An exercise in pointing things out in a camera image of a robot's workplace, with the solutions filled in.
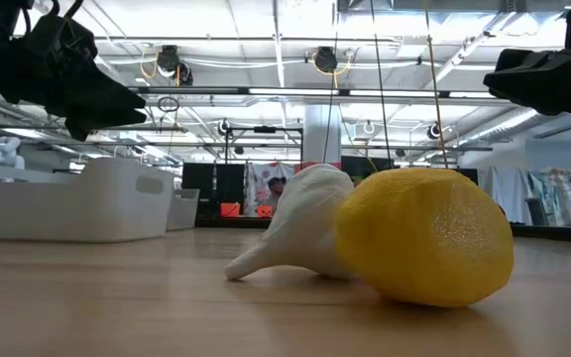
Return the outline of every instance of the white plastic bin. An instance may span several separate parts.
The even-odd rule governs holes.
[[[0,182],[0,239],[121,242],[162,237],[172,175],[96,159],[71,183]]]
[[[167,231],[195,227],[199,189],[183,189],[174,194],[169,208]]]

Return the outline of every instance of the orange box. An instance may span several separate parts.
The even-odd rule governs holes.
[[[257,214],[259,218],[272,218],[273,217],[273,207],[272,206],[259,206],[257,207]]]
[[[239,203],[222,203],[221,206],[222,217],[239,217],[239,210],[241,205]]]

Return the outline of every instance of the desk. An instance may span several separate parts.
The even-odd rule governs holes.
[[[517,240],[510,284],[448,310],[298,268],[226,282],[260,234],[0,242],[0,356],[571,356],[571,243]]]

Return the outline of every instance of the lemon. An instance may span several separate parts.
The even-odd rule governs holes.
[[[398,301],[465,306],[501,289],[513,270],[507,219],[453,171],[377,173],[341,205],[335,228],[344,263]]]

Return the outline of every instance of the wooden table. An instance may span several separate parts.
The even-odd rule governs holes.
[[[517,240],[511,283],[447,310],[297,268],[226,282],[260,234],[0,243],[0,356],[571,356],[571,243]]]

